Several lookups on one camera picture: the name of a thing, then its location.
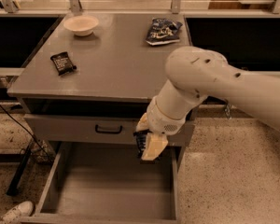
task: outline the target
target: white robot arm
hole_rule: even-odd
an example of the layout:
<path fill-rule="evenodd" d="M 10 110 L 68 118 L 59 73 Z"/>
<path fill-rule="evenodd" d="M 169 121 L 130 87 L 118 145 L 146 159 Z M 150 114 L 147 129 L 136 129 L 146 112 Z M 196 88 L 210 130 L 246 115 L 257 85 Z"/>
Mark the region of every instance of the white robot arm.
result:
<path fill-rule="evenodd" d="M 176 134 L 191 109 L 207 96 L 224 100 L 280 131 L 280 78 L 228 65 L 221 54 L 182 47 L 166 62 L 168 80 L 140 119 L 137 131 L 148 129 L 143 160 L 154 160 Z"/>

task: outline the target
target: candy wrapper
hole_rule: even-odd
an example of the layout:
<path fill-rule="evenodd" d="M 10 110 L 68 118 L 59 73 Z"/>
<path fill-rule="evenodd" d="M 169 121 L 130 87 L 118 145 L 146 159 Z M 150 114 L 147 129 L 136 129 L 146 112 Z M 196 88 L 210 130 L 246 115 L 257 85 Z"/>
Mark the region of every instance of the candy wrapper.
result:
<path fill-rule="evenodd" d="M 69 59 L 66 51 L 53 55 L 50 59 L 54 62 L 59 76 L 71 73 L 77 69 L 77 67 L 73 65 L 72 61 Z"/>
<path fill-rule="evenodd" d="M 179 42 L 177 32 L 183 24 L 170 19 L 153 19 L 147 33 L 146 42 L 151 46 Z"/>

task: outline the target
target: gray countertop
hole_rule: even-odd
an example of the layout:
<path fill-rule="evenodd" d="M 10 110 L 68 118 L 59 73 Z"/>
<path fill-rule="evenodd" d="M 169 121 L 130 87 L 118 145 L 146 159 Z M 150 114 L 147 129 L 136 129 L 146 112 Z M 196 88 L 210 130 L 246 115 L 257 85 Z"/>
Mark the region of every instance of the gray countertop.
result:
<path fill-rule="evenodd" d="M 182 15 L 90 14 L 100 24 L 92 35 L 78 37 L 56 28 L 22 74 L 11 84 L 15 97 L 146 102 L 158 94 L 171 51 L 189 44 Z M 146 41 L 151 20 L 171 18 L 184 25 L 180 42 L 151 47 Z M 59 77 L 50 56 L 67 51 L 76 72 Z"/>

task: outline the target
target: speckled floor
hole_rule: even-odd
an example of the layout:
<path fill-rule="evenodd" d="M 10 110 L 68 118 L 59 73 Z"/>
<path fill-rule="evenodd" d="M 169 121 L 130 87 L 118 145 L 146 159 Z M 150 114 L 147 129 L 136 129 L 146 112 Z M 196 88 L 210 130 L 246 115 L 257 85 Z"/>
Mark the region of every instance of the speckled floor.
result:
<path fill-rule="evenodd" d="M 179 171 L 182 224 L 280 223 L 280 133 L 218 105 L 202 106 Z M 14 117 L 26 125 L 22 114 Z M 26 147 L 29 136 L 0 113 L 0 148 Z M 37 204 L 49 166 L 30 160 L 19 195 L 6 195 L 17 163 L 0 163 L 0 215 L 14 204 Z"/>

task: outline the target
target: white bowl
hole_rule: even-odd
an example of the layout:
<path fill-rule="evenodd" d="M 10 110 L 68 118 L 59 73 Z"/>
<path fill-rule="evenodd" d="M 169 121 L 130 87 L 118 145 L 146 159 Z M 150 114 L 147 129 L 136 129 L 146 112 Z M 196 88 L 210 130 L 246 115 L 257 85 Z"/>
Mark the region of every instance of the white bowl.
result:
<path fill-rule="evenodd" d="M 75 16 L 64 21 L 64 27 L 72 31 L 75 35 L 85 36 L 93 32 L 93 28 L 99 24 L 97 18 L 93 16 Z"/>

